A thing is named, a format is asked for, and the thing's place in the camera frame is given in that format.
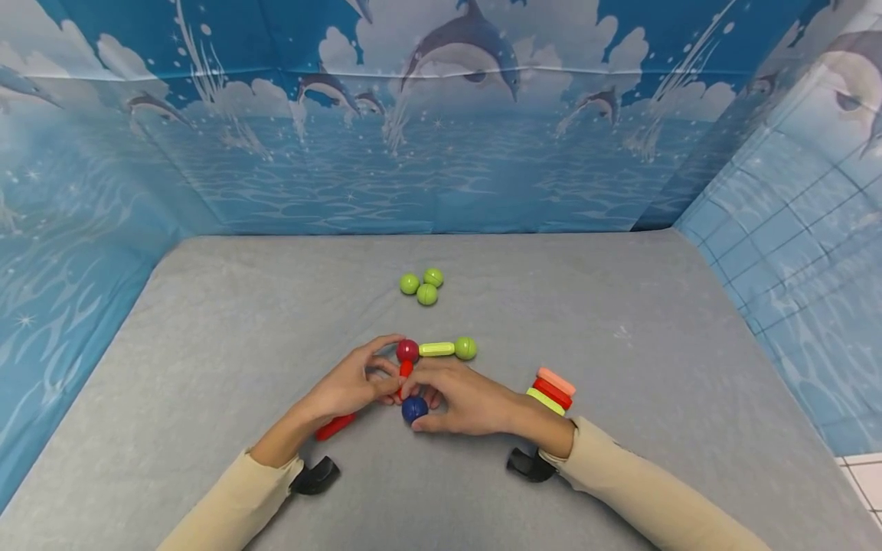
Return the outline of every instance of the blue ball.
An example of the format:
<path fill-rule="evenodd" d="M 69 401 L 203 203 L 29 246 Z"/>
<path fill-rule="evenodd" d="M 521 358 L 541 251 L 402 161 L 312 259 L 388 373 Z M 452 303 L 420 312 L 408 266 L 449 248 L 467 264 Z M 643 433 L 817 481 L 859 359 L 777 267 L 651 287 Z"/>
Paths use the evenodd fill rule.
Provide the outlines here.
<path fill-rule="evenodd" d="M 401 403 L 401 416 L 404 417 L 404 421 L 407 421 L 408 425 L 428 412 L 429 404 L 426 404 L 426 400 L 422 399 L 422 396 L 411 396 Z"/>

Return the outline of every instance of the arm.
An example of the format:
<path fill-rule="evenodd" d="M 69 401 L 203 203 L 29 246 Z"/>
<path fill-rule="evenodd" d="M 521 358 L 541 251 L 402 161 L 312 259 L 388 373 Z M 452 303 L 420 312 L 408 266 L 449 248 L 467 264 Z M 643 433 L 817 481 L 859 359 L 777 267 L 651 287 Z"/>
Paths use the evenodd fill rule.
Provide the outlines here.
<path fill-rule="evenodd" d="M 248 545 L 288 499 L 288 487 L 303 470 L 297 451 L 319 427 L 374 400 L 400 404 L 398 368 L 376 353 L 402 339 L 377 337 L 353 350 L 233 462 L 158 551 L 241 551 Z"/>
<path fill-rule="evenodd" d="M 303 469 L 297 450 L 319 426 L 316 415 L 295 404 L 233 462 L 159 551 L 243 549 L 288 499 L 288 486 Z"/>
<path fill-rule="evenodd" d="M 704 496 L 584 418 L 573 423 L 534 410 L 515 419 L 513 432 L 535 442 L 575 489 L 606 503 L 659 549 L 770 551 Z"/>
<path fill-rule="evenodd" d="M 433 405 L 440 392 L 448 407 L 417 419 L 413 430 L 526 438 L 574 488 L 608 504 L 664 551 L 769 551 L 705 497 L 585 419 L 561 417 L 452 359 L 420 360 L 402 394 L 417 384 L 427 385 Z"/>

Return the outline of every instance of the magnetic ball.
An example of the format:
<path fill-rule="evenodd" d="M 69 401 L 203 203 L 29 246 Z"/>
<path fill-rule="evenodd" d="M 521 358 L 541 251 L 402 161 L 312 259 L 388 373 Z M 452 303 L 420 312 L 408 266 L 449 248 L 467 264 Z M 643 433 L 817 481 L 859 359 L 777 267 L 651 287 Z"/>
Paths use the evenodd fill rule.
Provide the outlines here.
<path fill-rule="evenodd" d="M 401 416 L 410 425 L 429 412 L 429 404 L 422 396 L 410 396 L 401 403 Z"/>
<path fill-rule="evenodd" d="M 478 355 L 478 344 L 471 337 L 459 337 L 453 343 L 453 351 L 457 358 L 469 361 Z"/>
<path fill-rule="evenodd" d="M 420 286 L 420 279 L 416 277 L 415 273 L 408 272 L 401 276 L 398 286 L 401 287 L 402 293 L 413 294 L 416 293 L 416 289 Z"/>
<path fill-rule="evenodd" d="M 444 284 L 444 274 L 438 268 L 429 268 L 422 275 L 422 282 L 434 287 L 441 287 Z"/>
<path fill-rule="evenodd" d="M 416 363 L 420 359 L 420 346 L 411 339 L 404 339 L 398 343 L 395 355 L 398 356 L 399 362 L 411 361 Z"/>
<path fill-rule="evenodd" d="M 438 301 L 438 290 L 434 285 L 423 283 L 416 289 L 416 300 L 423 306 L 431 306 Z"/>

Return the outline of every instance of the beige sleeve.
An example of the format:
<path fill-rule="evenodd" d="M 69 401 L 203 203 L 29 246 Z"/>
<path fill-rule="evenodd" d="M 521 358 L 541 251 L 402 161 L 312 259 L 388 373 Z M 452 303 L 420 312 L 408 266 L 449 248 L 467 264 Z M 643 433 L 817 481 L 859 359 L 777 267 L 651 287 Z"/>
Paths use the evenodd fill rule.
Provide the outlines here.
<path fill-rule="evenodd" d="M 157 551 L 242 551 L 285 502 L 302 470 L 299 457 L 274 469 L 243 452 Z"/>
<path fill-rule="evenodd" d="M 600 499 L 662 551 L 770 551 L 756 535 L 660 467 L 577 418 L 570 457 L 541 452 L 572 486 Z"/>

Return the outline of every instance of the left hand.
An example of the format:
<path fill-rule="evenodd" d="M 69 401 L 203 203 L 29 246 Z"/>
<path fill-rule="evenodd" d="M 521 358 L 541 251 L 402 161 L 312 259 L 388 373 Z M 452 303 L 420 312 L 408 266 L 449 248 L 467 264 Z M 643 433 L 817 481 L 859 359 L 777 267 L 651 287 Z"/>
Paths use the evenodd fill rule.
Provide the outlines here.
<path fill-rule="evenodd" d="M 331 369 L 303 401 L 319 416 L 329 419 L 357 412 L 374 400 L 388 406 L 400 404 L 396 393 L 404 379 L 399 377 L 398 366 L 377 353 L 404 338 L 399 334 L 384 335 L 357 347 Z"/>

